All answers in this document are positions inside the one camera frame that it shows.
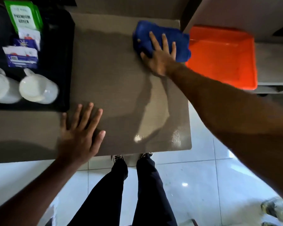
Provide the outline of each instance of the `blue towel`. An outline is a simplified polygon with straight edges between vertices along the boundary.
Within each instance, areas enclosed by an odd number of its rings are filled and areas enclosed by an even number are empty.
[[[149,37],[149,32],[152,31],[157,41],[162,47],[162,34],[166,34],[168,39],[169,51],[172,51],[172,42],[176,42],[176,61],[186,62],[191,57],[189,50],[189,34],[183,34],[181,30],[175,28],[160,27],[154,23],[146,20],[138,22],[135,32],[133,33],[133,47],[134,50],[140,54],[142,51],[148,56],[152,57],[153,46]]]

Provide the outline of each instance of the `person's left hand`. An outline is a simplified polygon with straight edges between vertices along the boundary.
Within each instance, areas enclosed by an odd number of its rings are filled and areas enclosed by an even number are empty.
[[[77,110],[73,115],[70,129],[67,129],[66,127],[67,114],[63,113],[61,120],[61,140],[58,146],[57,160],[64,163],[75,164],[77,166],[83,165],[98,153],[106,134],[105,131],[100,131],[92,144],[92,135],[100,121],[103,110],[99,109],[91,120],[89,126],[87,126],[93,103],[89,103],[83,113],[82,120],[79,122],[82,107],[81,104],[78,105]]]

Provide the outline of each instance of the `person's left arm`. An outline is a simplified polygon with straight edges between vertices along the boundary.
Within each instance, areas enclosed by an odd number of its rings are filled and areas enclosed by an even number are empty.
[[[67,114],[63,113],[57,159],[23,190],[0,206],[0,225],[37,225],[66,182],[81,165],[98,153],[106,132],[101,131],[92,143],[92,135],[103,113],[99,109],[86,127],[92,108],[93,103],[90,103],[79,122],[82,105],[78,105],[69,130],[66,128]]]

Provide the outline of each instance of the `black tray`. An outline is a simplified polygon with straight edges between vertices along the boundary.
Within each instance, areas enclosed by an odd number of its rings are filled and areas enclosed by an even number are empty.
[[[59,87],[59,95],[52,104],[43,105],[23,98],[14,104],[0,103],[0,110],[65,112],[69,109],[75,23],[66,10],[40,10],[40,14],[44,23],[41,52],[38,53],[38,69],[32,69],[32,71],[55,82]],[[23,68],[8,67],[2,49],[3,46],[12,45],[13,38],[17,38],[17,35],[6,9],[0,6],[0,68],[5,71],[6,76],[20,82],[26,76]]]

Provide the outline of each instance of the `hand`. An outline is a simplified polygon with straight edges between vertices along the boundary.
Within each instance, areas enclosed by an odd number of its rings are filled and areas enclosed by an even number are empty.
[[[172,52],[170,54],[168,40],[165,34],[162,34],[163,50],[152,32],[149,33],[149,36],[155,51],[153,51],[152,59],[148,58],[143,52],[141,53],[141,58],[153,72],[161,76],[166,76],[166,66],[175,62],[176,44],[175,42],[172,43]]]
[[[61,141],[58,146],[57,158],[61,162],[74,163],[77,166],[81,166],[98,153],[106,132],[100,131],[91,146],[92,135],[103,113],[103,110],[99,109],[95,117],[91,120],[89,126],[87,126],[92,108],[93,103],[89,103],[84,111],[81,122],[79,122],[82,110],[82,105],[79,104],[73,115],[69,130],[66,127],[67,114],[63,113],[61,120]]]

